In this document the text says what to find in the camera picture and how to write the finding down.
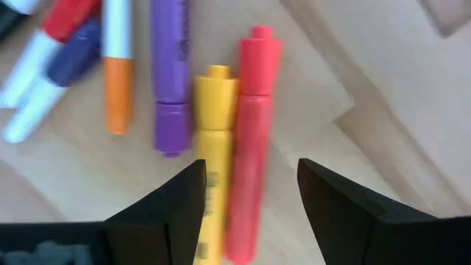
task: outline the blue marker cap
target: blue marker cap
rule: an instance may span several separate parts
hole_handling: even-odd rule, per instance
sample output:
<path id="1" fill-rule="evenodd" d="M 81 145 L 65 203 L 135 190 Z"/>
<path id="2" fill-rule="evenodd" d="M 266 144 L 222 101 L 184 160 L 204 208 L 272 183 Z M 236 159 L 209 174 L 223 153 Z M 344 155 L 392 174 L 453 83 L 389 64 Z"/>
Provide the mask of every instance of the blue marker cap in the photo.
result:
<path id="1" fill-rule="evenodd" d="M 56 54 L 47 77 L 62 87 L 78 81 L 100 60 L 101 35 L 99 20 L 89 20 Z"/>

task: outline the yellow highlighter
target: yellow highlighter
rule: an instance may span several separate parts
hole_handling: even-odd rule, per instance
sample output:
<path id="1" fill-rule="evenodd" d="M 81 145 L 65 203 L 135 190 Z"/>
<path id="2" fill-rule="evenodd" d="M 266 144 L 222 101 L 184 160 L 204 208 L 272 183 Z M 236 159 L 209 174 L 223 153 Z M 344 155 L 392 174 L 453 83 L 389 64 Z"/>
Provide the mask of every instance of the yellow highlighter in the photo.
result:
<path id="1" fill-rule="evenodd" d="M 196 78 L 197 158 L 206 159 L 206 207 L 195 264 L 220 265 L 224 251 L 238 80 L 227 66 L 210 66 Z"/>

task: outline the white marker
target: white marker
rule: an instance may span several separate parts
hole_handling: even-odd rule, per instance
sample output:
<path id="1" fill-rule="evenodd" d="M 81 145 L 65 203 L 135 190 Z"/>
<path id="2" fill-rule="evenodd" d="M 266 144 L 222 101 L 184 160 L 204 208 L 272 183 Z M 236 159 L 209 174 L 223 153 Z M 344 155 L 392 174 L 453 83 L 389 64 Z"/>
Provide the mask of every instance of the white marker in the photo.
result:
<path id="1" fill-rule="evenodd" d="M 8 0 L 17 7 L 29 6 L 32 0 Z M 51 58 L 75 33 L 96 8 L 100 0 L 57 0 L 41 29 L 35 31 L 13 67 L 0 94 L 0 108 L 17 108 L 28 97 L 35 80 L 45 71 Z"/>
<path id="2" fill-rule="evenodd" d="M 5 141 L 25 141 L 53 111 L 70 86 L 99 62 L 101 29 L 98 19 L 84 24 L 54 56 L 47 71 L 38 77 L 3 132 Z"/>

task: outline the marker barrel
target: marker barrel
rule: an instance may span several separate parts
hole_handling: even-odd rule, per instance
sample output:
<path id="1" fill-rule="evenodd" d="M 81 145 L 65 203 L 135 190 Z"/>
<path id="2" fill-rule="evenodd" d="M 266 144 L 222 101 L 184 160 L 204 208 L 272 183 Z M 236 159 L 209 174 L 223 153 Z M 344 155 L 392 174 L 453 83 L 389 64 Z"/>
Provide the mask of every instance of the marker barrel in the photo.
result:
<path id="1" fill-rule="evenodd" d="M 132 120 L 132 0 L 104 0 L 103 23 L 107 127 L 111 133 L 122 135 Z"/>
<path id="2" fill-rule="evenodd" d="M 189 0 L 151 0 L 155 148 L 172 157 L 191 141 L 188 5 Z M 170 116 L 169 109 L 175 110 Z"/>
<path id="3" fill-rule="evenodd" d="M 60 87 L 49 78 L 40 78 L 29 95 L 31 101 L 21 106 L 3 132 L 4 140 L 17 144 L 25 141 L 52 111 L 54 106 L 68 91 L 68 87 Z"/>
<path id="4" fill-rule="evenodd" d="M 206 160 L 208 184 L 205 217 L 199 232 L 195 264 L 220 265 L 224 252 L 238 80 L 227 66 L 211 66 L 196 83 L 196 157 Z"/>
<path id="5" fill-rule="evenodd" d="M 230 189 L 226 256 L 235 264 L 255 258 L 272 127 L 272 91 L 281 42 L 266 26 L 252 28 L 241 42 L 241 94 L 235 125 L 233 181 Z"/>
<path id="6" fill-rule="evenodd" d="M 95 15 L 101 3 L 101 0 L 57 0 L 42 28 L 51 38 L 65 43 Z"/>

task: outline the highlighter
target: highlighter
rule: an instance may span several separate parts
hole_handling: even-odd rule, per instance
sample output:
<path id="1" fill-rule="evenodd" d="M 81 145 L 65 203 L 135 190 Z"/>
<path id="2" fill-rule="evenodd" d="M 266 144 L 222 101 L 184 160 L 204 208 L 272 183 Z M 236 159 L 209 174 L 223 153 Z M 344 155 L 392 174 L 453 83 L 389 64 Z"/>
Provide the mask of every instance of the highlighter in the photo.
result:
<path id="1" fill-rule="evenodd" d="M 227 66 L 210 66 L 196 84 L 196 157 L 206 160 L 208 184 L 205 215 L 199 232 L 195 264 L 220 265 L 224 252 L 233 128 L 238 80 Z"/>
<path id="2" fill-rule="evenodd" d="M 235 124 L 226 256 L 234 264 L 255 258 L 272 126 L 272 91 L 280 65 L 281 42 L 267 26 L 254 26 L 240 47 L 241 92 Z"/>
<path id="3" fill-rule="evenodd" d="M 40 6 L 43 0 L 0 0 L 0 43 Z"/>
<path id="4" fill-rule="evenodd" d="M 17 108 L 32 84 L 75 31 L 93 15 L 100 0 L 58 0 L 19 57 L 0 93 L 0 108 Z"/>
<path id="5" fill-rule="evenodd" d="M 171 158 L 191 141 L 189 0 L 150 1 L 155 148 Z"/>
<path id="6" fill-rule="evenodd" d="M 132 120 L 132 0 L 103 0 L 103 27 L 107 127 L 123 135 Z"/>
<path id="7" fill-rule="evenodd" d="M 70 85 L 100 61 L 100 22 L 91 19 L 52 59 L 3 132 L 5 141 L 26 140 L 65 96 Z"/>

